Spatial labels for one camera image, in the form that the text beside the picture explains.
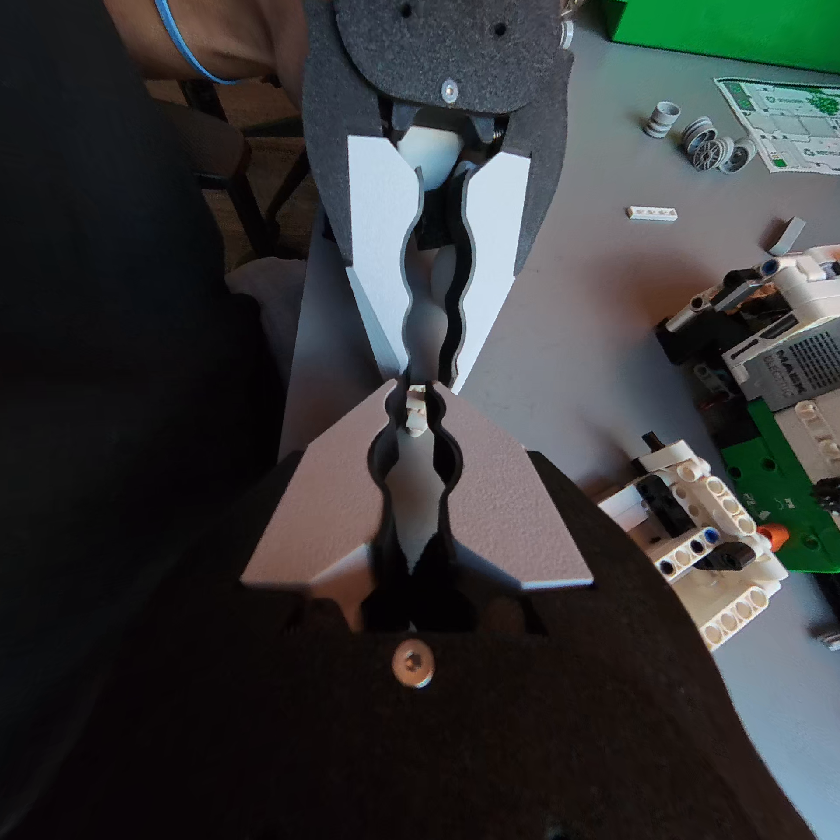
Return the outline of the green lego box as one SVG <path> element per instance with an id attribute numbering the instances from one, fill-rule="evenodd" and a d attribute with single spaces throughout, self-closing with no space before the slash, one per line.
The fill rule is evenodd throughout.
<path id="1" fill-rule="evenodd" d="M 615 43 L 839 72 L 838 1 L 602 1 Z"/>

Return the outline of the grey lego slope piece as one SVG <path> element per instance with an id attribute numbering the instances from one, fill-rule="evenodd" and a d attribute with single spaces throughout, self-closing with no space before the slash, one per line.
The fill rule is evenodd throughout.
<path id="1" fill-rule="evenodd" d="M 800 217 L 792 217 L 787 220 L 780 228 L 778 237 L 771 245 L 766 247 L 766 252 L 775 257 L 786 256 L 792 251 L 804 227 L 805 220 Z"/>

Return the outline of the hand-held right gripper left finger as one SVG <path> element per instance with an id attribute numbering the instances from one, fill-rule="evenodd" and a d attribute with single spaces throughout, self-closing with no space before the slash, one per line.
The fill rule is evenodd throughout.
<path id="1" fill-rule="evenodd" d="M 371 446 L 391 420 L 386 381 L 305 449 L 240 583 L 331 600 L 351 631 L 374 591 L 374 540 L 385 511 L 369 466 Z"/>

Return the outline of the green printed paper leaflet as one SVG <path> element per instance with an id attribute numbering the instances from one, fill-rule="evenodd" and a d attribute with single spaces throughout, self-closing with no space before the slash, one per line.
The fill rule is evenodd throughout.
<path id="1" fill-rule="evenodd" d="M 718 77 L 770 172 L 839 175 L 839 86 Z"/>

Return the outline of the grey lego wheel rim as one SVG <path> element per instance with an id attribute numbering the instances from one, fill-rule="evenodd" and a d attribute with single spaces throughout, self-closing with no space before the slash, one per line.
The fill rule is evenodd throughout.
<path id="1" fill-rule="evenodd" d="M 740 172 L 757 153 L 756 143 L 749 136 L 737 140 L 729 137 L 719 140 L 721 142 L 721 152 L 717 169 L 724 174 L 732 175 Z"/>
<path id="2" fill-rule="evenodd" d="M 709 138 L 699 143 L 691 156 L 693 168 L 699 172 L 721 170 L 734 152 L 734 140 L 728 136 Z"/>
<path id="3" fill-rule="evenodd" d="M 643 126 L 643 132 L 651 139 L 662 140 L 671 131 L 680 115 L 680 107 L 668 100 L 657 102 Z"/>
<path id="4" fill-rule="evenodd" d="M 680 135 L 679 144 L 686 157 L 692 159 L 699 148 L 718 137 L 718 130 L 708 116 L 689 123 Z"/>

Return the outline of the white lego beam frame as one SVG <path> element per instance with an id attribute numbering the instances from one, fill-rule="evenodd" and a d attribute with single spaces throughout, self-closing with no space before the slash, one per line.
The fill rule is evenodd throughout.
<path id="1" fill-rule="evenodd" d="M 712 653 L 769 608 L 789 573 L 705 459 L 684 440 L 644 438 L 640 475 L 597 506 L 646 554 Z"/>

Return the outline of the white grey green lego vehicle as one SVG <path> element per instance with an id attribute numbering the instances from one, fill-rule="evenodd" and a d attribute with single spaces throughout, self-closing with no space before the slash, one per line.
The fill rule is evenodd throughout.
<path id="1" fill-rule="evenodd" d="M 654 330 L 697 380 L 735 495 L 789 571 L 839 572 L 839 246 L 727 273 Z"/>

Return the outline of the person's left hand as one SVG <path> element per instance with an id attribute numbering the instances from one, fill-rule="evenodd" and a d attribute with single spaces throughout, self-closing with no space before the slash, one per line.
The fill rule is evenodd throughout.
<path id="1" fill-rule="evenodd" d="M 224 5 L 224 46 L 234 78 L 274 75 L 287 92 L 299 90 L 308 55 L 302 1 L 212 1 Z"/>

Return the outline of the person's left forearm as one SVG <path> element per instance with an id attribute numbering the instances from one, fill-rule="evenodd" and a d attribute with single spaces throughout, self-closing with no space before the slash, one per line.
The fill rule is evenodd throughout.
<path id="1" fill-rule="evenodd" d="M 185 42 L 214 75 L 233 79 L 224 54 L 224 5 L 211 1 L 169 2 Z M 129 56 L 147 80 L 192 81 L 200 77 L 174 47 L 154 1 L 105 1 L 104 6 Z"/>

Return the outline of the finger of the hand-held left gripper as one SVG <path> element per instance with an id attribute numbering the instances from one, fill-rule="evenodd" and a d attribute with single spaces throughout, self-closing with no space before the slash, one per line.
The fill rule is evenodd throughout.
<path id="1" fill-rule="evenodd" d="M 500 152 L 458 174 L 448 210 L 455 243 L 453 278 L 444 296 L 447 331 L 437 378 L 459 394 L 517 275 L 530 159 Z"/>
<path id="2" fill-rule="evenodd" d="M 382 137 L 348 137 L 352 256 L 346 269 L 382 379 L 405 374 L 407 315 L 413 294 L 406 244 L 422 211 L 418 173 Z"/>

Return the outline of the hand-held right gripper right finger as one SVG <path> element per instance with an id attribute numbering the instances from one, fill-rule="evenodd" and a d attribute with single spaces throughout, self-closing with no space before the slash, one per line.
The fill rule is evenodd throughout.
<path id="1" fill-rule="evenodd" d="M 428 384 L 428 427 L 444 485 L 438 530 L 454 544 L 457 560 L 525 592 L 593 583 L 519 441 L 437 382 Z"/>

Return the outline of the blue wristband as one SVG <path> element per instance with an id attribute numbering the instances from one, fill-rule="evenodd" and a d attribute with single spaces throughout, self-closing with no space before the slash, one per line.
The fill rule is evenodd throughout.
<path id="1" fill-rule="evenodd" d="M 214 75 L 214 73 L 210 72 L 207 68 L 203 66 L 203 64 L 195 57 L 193 52 L 191 51 L 189 45 L 186 43 L 182 36 L 182 32 L 179 29 L 178 24 L 175 21 L 175 18 L 172 14 L 172 9 L 168 1 L 154 1 L 154 5 L 159 15 L 163 27 L 171 39 L 174 47 L 176 48 L 177 52 L 180 56 L 185 60 L 186 64 L 194 70 L 198 76 L 207 81 L 211 81 L 212 83 L 231 87 L 236 86 L 241 82 L 239 79 L 225 79 Z"/>

